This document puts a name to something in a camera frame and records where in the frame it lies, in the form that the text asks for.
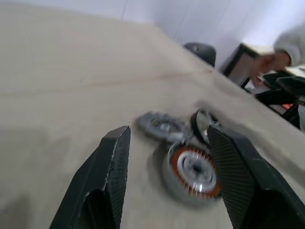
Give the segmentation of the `grey tape roll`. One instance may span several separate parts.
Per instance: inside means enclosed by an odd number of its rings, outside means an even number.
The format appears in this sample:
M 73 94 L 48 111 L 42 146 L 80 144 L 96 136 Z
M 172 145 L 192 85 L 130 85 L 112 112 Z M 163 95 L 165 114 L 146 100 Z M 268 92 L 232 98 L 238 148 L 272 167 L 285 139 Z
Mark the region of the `grey tape roll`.
M 173 198 L 192 208 L 205 208 L 221 199 L 221 185 L 209 150 L 173 143 L 162 163 L 162 179 Z

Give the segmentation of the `black framed side table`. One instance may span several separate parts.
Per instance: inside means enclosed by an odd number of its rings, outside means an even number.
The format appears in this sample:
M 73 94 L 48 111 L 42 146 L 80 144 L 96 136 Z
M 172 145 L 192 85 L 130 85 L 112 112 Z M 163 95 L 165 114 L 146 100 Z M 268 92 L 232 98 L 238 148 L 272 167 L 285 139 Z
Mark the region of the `black framed side table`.
M 257 46 L 247 43 L 240 43 L 233 58 L 224 68 L 223 74 L 236 85 L 245 88 L 249 83 L 249 69 L 252 61 L 260 55 L 273 52 L 272 46 Z

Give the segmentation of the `round grey motor lid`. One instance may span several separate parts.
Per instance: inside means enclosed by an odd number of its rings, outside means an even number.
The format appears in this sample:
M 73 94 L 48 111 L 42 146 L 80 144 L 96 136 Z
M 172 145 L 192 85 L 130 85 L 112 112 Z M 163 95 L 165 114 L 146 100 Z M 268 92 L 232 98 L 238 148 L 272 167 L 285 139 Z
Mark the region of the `round grey motor lid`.
M 198 109 L 191 115 L 190 124 L 194 136 L 199 142 L 206 145 L 207 148 L 210 148 L 207 131 L 210 125 L 221 126 L 219 120 L 210 111 Z

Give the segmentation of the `person's bare hand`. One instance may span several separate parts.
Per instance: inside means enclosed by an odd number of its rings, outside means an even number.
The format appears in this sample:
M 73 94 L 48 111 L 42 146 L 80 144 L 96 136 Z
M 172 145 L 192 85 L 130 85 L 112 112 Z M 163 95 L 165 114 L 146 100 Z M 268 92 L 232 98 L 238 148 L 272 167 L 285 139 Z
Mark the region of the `person's bare hand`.
M 285 52 L 275 52 L 258 56 L 253 63 L 253 71 L 267 73 L 269 71 L 284 71 L 290 66 L 291 58 Z

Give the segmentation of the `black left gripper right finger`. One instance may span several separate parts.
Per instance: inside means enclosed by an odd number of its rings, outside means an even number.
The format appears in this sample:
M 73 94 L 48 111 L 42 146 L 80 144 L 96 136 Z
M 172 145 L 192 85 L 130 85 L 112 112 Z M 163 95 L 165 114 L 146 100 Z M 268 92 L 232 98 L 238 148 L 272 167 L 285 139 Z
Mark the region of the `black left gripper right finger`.
M 207 135 L 233 229 L 305 229 L 305 204 L 248 138 L 215 125 Z

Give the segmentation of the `dark folding chair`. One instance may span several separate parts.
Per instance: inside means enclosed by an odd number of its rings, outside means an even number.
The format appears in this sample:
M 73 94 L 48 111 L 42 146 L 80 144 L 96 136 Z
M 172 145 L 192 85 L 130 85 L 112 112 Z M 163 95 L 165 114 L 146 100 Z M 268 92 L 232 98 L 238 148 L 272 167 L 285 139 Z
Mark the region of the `dark folding chair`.
M 188 42 L 184 45 L 184 48 L 212 67 L 215 67 L 216 50 L 213 46 L 200 42 Z

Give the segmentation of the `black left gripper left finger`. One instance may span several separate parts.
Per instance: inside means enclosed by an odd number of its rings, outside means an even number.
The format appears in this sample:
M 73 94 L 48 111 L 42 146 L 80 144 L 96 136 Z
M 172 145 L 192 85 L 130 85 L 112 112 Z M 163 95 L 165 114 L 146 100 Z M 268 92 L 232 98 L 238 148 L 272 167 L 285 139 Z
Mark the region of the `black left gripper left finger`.
M 50 229 L 120 229 L 131 130 L 108 132 L 74 174 Z

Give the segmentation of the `grey spoked rotor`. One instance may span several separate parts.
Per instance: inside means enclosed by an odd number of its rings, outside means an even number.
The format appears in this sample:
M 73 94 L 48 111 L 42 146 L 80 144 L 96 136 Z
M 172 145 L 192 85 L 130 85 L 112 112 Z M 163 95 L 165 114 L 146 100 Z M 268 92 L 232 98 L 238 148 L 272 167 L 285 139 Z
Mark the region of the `grey spoked rotor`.
M 149 111 L 136 118 L 135 123 L 150 136 L 169 143 L 185 143 L 192 138 L 186 122 L 166 113 Z

